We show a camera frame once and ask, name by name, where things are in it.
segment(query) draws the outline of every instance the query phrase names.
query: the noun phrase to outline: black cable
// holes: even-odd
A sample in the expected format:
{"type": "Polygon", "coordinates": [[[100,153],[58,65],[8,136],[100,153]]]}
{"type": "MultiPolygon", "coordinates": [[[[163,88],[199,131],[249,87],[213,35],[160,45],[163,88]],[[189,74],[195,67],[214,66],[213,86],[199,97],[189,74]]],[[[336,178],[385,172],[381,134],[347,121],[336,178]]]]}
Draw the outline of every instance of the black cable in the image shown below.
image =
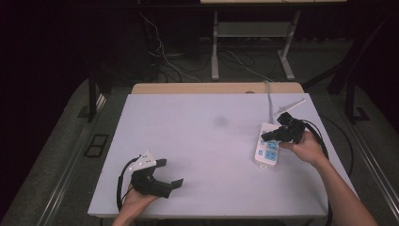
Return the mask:
{"type": "Polygon", "coordinates": [[[178,72],[173,72],[173,73],[177,73],[179,75],[180,80],[175,79],[168,72],[159,71],[159,73],[161,73],[161,74],[163,74],[165,76],[165,78],[167,79],[167,82],[168,82],[168,78],[170,78],[171,80],[173,80],[174,82],[177,82],[177,83],[182,83],[183,82],[182,76],[178,72]]]}
{"type": "MultiPolygon", "coordinates": [[[[302,120],[302,121],[304,122],[305,127],[308,128],[314,134],[314,136],[317,139],[317,142],[320,144],[320,147],[322,148],[324,155],[329,160],[327,147],[326,147],[325,142],[323,141],[322,134],[320,133],[320,130],[312,122],[305,121],[305,120],[302,120]]],[[[332,224],[333,213],[332,213],[332,209],[331,209],[331,205],[329,204],[329,201],[327,201],[327,202],[328,202],[328,214],[327,214],[326,226],[330,226],[332,224]]]]}
{"type": "Polygon", "coordinates": [[[127,194],[133,189],[133,187],[130,187],[129,190],[126,191],[124,196],[122,197],[122,200],[127,196],[127,194]]]}
{"type": "Polygon", "coordinates": [[[177,70],[176,68],[174,68],[174,66],[172,66],[170,64],[169,65],[163,64],[163,66],[171,68],[173,71],[175,71],[179,75],[181,82],[183,82],[182,75],[184,75],[185,77],[188,77],[190,79],[195,79],[195,80],[197,80],[197,82],[202,82],[202,79],[196,73],[193,73],[194,75],[188,75],[189,73],[180,72],[179,70],[177,70]]]}
{"type": "Polygon", "coordinates": [[[235,41],[235,48],[237,48],[238,49],[238,51],[240,52],[240,53],[245,53],[245,52],[247,52],[247,51],[250,51],[251,49],[252,49],[252,47],[253,47],[253,45],[256,43],[256,42],[258,42],[259,40],[260,40],[261,38],[243,38],[243,39],[240,39],[240,41],[243,43],[243,44],[247,44],[248,43],[248,45],[247,46],[245,46],[244,48],[241,48],[241,46],[238,44],[238,41],[239,40],[236,40],[235,41]]]}
{"type": "Polygon", "coordinates": [[[289,80],[287,79],[287,77],[285,76],[285,73],[275,73],[274,70],[276,69],[276,65],[279,63],[278,60],[275,61],[272,70],[270,70],[269,73],[267,73],[267,77],[271,77],[271,78],[279,78],[279,77],[283,77],[283,81],[288,82],[289,80]]]}
{"type": "MultiPolygon", "coordinates": [[[[251,73],[255,73],[255,72],[252,72],[248,67],[251,67],[251,66],[253,66],[253,65],[255,65],[255,63],[256,63],[256,60],[255,60],[255,58],[252,56],[252,55],[249,55],[249,54],[245,54],[245,56],[246,57],[249,57],[250,58],[250,60],[252,61],[252,63],[251,64],[246,64],[245,62],[243,62],[241,59],[239,59],[238,58],[238,56],[236,56],[235,54],[233,54],[233,53],[229,53],[230,55],[232,55],[233,57],[237,57],[237,58],[235,58],[234,60],[233,59],[230,59],[230,58],[228,58],[228,57],[225,57],[224,55],[218,55],[218,60],[219,60],[219,62],[221,63],[221,64],[223,64],[226,68],[228,68],[228,69],[231,69],[231,70],[233,70],[233,71],[237,71],[237,72],[243,72],[243,71],[250,71],[251,73]],[[239,65],[240,66],[240,68],[234,68],[233,66],[231,66],[231,64],[235,64],[235,65],[239,65]]],[[[271,72],[269,72],[267,75],[261,75],[261,74],[258,74],[258,73],[255,73],[255,74],[257,74],[257,75],[260,75],[261,77],[264,77],[264,78],[266,78],[266,79],[271,79],[271,78],[273,78],[272,80],[273,81],[277,81],[275,78],[277,78],[278,80],[281,80],[281,79],[279,79],[279,77],[277,77],[276,75],[281,75],[281,76],[283,76],[283,73],[274,73],[274,70],[275,70],[275,68],[276,68],[276,65],[277,65],[277,61],[275,62],[275,64],[273,65],[273,69],[271,70],[271,72]]]]}
{"type": "Polygon", "coordinates": [[[209,62],[211,61],[211,55],[208,56],[208,58],[206,59],[206,62],[205,62],[205,64],[203,66],[201,66],[200,68],[191,69],[191,70],[187,70],[187,69],[183,68],[181,65],[179,65],[177,63],[170,62],[171,60],[177,60],[177,59],[168,58],[168,60],[169,60],[169,63],[173,64],[174,66],[176,66],[176,67],[178,67],[180,69],[182,69],[182,71],[184,71],[185,73],[196,73],[196,72],[200,72],[200,71],[206,69],[206,67],[208,66],[209,62]]]}
{"type": "MultiPolygon", "coordinates": [[[[250,38],[250,40],[246,40],[246,38],[245,38],[242,42],[243,43],[249,42],[249,45],[247,47],[245,47],[244,49],[241,48],[238,45],[238,41],[236,40],[235,43],[234,43],[235,44],[234,48],[237,49],[237,52],[238,52],[237,55],[241,55],[242,54],[242,55],[245,55],[245,56],[248,56],[248,57],[251,57],[251,58],[268,55],[268,53],[266,53],[266,52],[262,52],[261,54],[256,54],[256,55],[248,53],[248,51],[252,50],[252,45],[260,40],[260,38],[255,38],[255,39],[256,40],[254,40],[253,38],[250,38]]],[[[223,49],[223,48],[224,49],[228,49],[229,47],[228,46],[219,46],[219,49],[223,49]]]]}
{"type": "Polygon", "coordinates": [[[123,175],[124,172],[126,171],[126,169],[129,167],[130,164],[132,164],[133,162],[136,162],[136,160],[139,158],[134,158],[132,160],[130,160],[123,168],[123,171],[120,173],[120,177],[118,178],[118,186],[117,186],[117,206],[118,209],[120,210],[122,207],[122,198],[120,197],[120,193],[121,193],[121,189],[122,189],[122,184],[123,184],[123,175]]]}
{"type": "Polygon", "coordinates": [[[352,171],[353,171],[353,166],[355,165],[355,154],[354,154],[354,150],[353,150],[353,146],[352,143],[350,142],[349,136],[345,133],[345,131],[338,126],[338,124],[336,124],[334,121],[330,120],[329,118],[323,116],[323,115],[319,115],[321,118],[329,121],[331,124],[333,124],[335,127],[337,127],[337,129],[339,129],[341,131],[341,133],[343,134],[343,136],[345,137],[346,141],[348,142],[349,145],[349,150],[350,150],[350,165],[349,165],[349,170],[347,172],[348,176],[350,177],[352,175],[352,171]]]}

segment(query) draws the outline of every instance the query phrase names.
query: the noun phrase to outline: white cable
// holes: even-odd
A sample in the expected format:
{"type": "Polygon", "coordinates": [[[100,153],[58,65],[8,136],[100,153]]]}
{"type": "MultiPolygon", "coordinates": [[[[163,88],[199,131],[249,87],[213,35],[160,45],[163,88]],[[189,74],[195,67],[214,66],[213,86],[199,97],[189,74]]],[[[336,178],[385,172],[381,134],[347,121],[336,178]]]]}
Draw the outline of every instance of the white cable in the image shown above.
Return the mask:
{"type": "Polygon", "coordinates": [[[272,102],[272,97],[271,97],[271,86],[270,82],[265,80],[265,83],[267,83],[267,98],[269,99],[269,123],[274,124],[274,119],[273,119],[273,102],[272,102]]]}
{"type": "Polygon", "coordinates": [[[167,57],[182,57],[184,54],[166,54],[167,57]]]}
{"type": "Polygon", "coordinates": [[[195,79],[195,80],[197,80],[197,82],[200,82],[200,80],[199,80],[197,77],[190,76],[190,75],[188,75],[188,74],[186,74],[186,73],[184,73],[184,72],[178,70],[173,64],[171,64],[171,63],[168,61],[168,58],[167,58],[167,56],[165,55],[164,43],[162,43],[162,42],[161,42],[161,39],[159,38],[158,27],[157,27],[155,24],[153,24],[150,20],[148,20],[143,14],[141,14],[141,12],[139,12],[139,14],[140,14],[140,16],[141,16],[146,22],[148,22],[148,23],[151,24],[153,27],[155,27],[155,34],[156,34],[156,36],[157,36],[156,38],[157,38],[158,41],[159,41],[159,47],[158,47],[158,49],[157,49],[156,51],[161,50],[161,54],[162,54],[162,57],[164,57],[165,62],[166,62],[170,67],[172,67],[174,70],[176,70],[178,73],[180,73],[180,74],[182,74],[182,75],[184,75],[184,76],[186,76],[186,77],[188,77],[188,78],[195,79]]]}
{"type": "Polygon", "coordinates": [[[172,67],[172,68],[173,68],[174,70],[176,70],[178,73],[180,73],[180,74],[182,74],[182,75],[184,75],[184,76],[186,76],[186,77],[188,77],[188,78],[195,79],[195,80],[197,80],[197,82],[200,82],[200,80],[199,80],[197,77],[190,76],[190,75],[188,75],[188,74],[186,74],[186,73],[184,73],[184,72],[178,70],[173,64],[171,64],[171,63],[168,61],[167,57],[165,56],[164,44],[161,44],[161,50],[162,50],[162,56],[164,57],[164,60],[167,62],[167,64],[168,64],[170,67],[172,67]]]}
{"type": "Polygon", "coordinates": [[[153,54],[152,52],[148,52],[149,53],[149,55],[153,55],[154,57],[161,57],[160,55],[156,55],[156,54],[153,54]]]}
{"type": "Polygon", "coordinates": [[[159,38],[158,27],[157,27],[155,24],[153,24],[149,19],[147,19],[143,14],[141,14],[141,12],[139,12],[139,14],[140,14],[140,16],[141,16],[146,22],[148,22],[148,23],[151,24],[153,27],[155,27],[156,38],[157,38],[158,41],[159,41],[159,47],[158,47],[158,49],[156,49],[156,51],[160,50],[160,49],[161,49],[162,42],[161,42],[161,39],[159,38]]]}
{"type": "Polygon", "coordinates": [[[250,73],[254,73],[254,74],[256,74],[256,75],[259,75],[260,77],[262,77],[262,78],[265,78],[268,82],[273,82],[273,80],[271,80],[270,78],[268,78],[268,77],[266,77],[266,76],[264,76],[264,75],[262,75],[262,74],[259,74],[259,73],[256,73],[256,72],[254,72],[254,71],[252,71],[251,69],[249,69],[234,53],[232,53],[231,51],[226,51],[226,52],[228,52],[229,54],[231,54],[233,57],[235,57],[236,59],[237,59],[237,61],[247,70],[247,71],[249,71],[250,73]]]}

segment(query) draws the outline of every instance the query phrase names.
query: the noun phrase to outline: finger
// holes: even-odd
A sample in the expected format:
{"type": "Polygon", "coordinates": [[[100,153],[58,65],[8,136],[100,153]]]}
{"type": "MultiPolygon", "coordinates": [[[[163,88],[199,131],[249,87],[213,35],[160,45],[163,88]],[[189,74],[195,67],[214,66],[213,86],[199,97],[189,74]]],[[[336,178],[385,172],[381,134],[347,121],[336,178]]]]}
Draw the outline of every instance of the finger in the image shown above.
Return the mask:
{"type": "Polygon", "coordinates": [[[309,138],[315,138],[314,134],[309,132],[309,131],[304,131],[302,135],[302,140],[303,139],[309,139],[309,138]]]}
{"type": "Polygon", "coordinates": [[[279,143],[279,146],[280,146],[281,148],[283,148],[283,149],[292,150],[294,144],[293,144],[293,143],[289,143],[289,142],[280,142],[280,143],[279,143]]]}

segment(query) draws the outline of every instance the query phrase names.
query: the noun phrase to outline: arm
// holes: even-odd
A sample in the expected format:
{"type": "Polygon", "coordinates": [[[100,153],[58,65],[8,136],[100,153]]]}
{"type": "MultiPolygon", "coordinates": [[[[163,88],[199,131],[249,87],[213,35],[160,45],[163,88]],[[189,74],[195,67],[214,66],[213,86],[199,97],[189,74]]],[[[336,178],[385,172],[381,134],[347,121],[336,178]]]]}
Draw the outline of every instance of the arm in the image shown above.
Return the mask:
{"type": "Polygon", "coordinates": [[[154,200],[158,199],[156,196],[142,195],[141,193],[131,189],[126,195],[120,213],[113,222],[113,226],[128,226],[130,225],[154,200]]]}
{"type": "Polygon", "coordinates": [[[337,225],[377,225],[369,211],[326,159],[312,133],[305,131],[299,144],[281,142],[280,147],[293,151],[301,160],[311,163],[317,169],[325,185],[337,225]]]}

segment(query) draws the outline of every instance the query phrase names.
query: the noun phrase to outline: table leg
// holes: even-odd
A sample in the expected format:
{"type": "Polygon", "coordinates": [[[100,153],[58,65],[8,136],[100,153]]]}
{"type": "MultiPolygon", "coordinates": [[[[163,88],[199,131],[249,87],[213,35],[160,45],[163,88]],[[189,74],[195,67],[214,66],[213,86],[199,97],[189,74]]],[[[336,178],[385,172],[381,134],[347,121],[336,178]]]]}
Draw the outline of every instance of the table leg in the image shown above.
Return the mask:
{"type": "Polygon", "coordinates": [[[88,77],[88,122],[91,122],[97,113],[96,93],[94,71],[91,71],[88,77]]]}
{"type": "Polygon", "coordinates": [[[217,11],[215,11],[215,18],[214,18],[214,39],[213,39],[213,46],[212,46],[212,80],[218,81],[219,80],[219,68],[217,64],[217,11]]]}
{"type": "Polygon", "coordinates": [[[295,79],[293,71],[291,70],[291,66],[288,63],[287,54],[288,54],[288,50],[290,48],[291,42],[292,42],[292,40],[294,38],[296,25],[297,25],[298,20],[299,20],[299,15],[300,15],[300,10],[295,12],[294,19],[291,21],[290,25],[288,26],[287,40],[285,42],[284,48],[282,50],[278,50],[279,61],[281,62],[282,68],[283,68],[283,70],[285,72],[285,75],[287,76],[288,80],[294,80],[295,79]]]}

